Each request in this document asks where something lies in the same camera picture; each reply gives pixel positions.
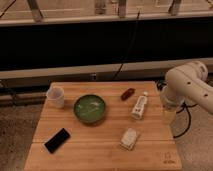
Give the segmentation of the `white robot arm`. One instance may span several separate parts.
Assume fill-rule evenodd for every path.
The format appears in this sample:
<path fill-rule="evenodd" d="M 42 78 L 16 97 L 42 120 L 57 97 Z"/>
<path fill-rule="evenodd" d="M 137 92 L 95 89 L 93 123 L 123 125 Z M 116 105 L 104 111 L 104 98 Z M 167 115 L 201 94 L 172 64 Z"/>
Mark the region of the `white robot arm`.
<path fill-rule="evenodd" d="M 160 92 L 163 123 L 169 125 L 185 99 L 194 101 L 213 115 L 213 87 L 206 83 L 208 69 L 193 61 L 170 69 L 165 74 L 166 86 Z"/>

